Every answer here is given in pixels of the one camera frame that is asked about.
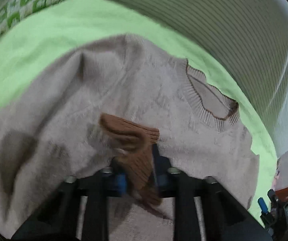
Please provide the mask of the light green bed sheet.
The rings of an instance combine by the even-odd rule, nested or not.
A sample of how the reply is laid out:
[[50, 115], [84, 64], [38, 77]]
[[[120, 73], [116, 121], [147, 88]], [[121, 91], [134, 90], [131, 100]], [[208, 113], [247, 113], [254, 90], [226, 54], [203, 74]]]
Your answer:
[[[251, 151], [259, 156], [256, 190], [250, 207], [246, 208], [258, 219], [257, 200], [271, 186], [276, 161], [273, 142], [261, 119], [209, 52], [122, 5], [107, 0], [66, 0], [33, 14], [9, 31], [0, 39], [0, 110], [21, 98], [31, 83], [65, 54], [127, 34], [148, 40], [173, 57], [186, 59], [205, 75], [209, 85], [238, 103], [239, 118], [252, 137]], [[147, 185], [153, 170], [151, 148], [158, 145], [159, 130], [107, 113], [101, 114], [99, 126], [110, 139], [130, 149], [129, 154], [111, 159], [126, 170], [133, 188], [121, 201], [112, 203], [110, 223], [114, 228], [156, 227], [167, 234], [173, 226], [172, 201], [159, 199], [156, 188]]]

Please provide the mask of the grey striped headboard cushion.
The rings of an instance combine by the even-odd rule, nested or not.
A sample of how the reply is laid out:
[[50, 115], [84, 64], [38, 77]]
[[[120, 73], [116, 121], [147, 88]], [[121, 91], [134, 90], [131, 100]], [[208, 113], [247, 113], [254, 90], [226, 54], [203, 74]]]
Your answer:
[[229, 72], [267, 128], [278, 156], [288, 151], [287, 0], [112, 0], [192, 40]]

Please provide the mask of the beige knit sweater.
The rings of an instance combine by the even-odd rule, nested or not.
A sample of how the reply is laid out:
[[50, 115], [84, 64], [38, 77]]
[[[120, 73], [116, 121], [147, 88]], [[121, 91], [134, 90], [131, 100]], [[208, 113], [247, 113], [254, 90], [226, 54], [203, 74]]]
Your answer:
[[0, 234], [10, 238], [68, 176], [86, 177], [130, 153], [101, 114], [157, 128], [160, 154], [195, 178], [213, 176], [245, 207], [259, 156], [238, 103], [186, 59], [137, 35], [79, 47], [0, 110]]

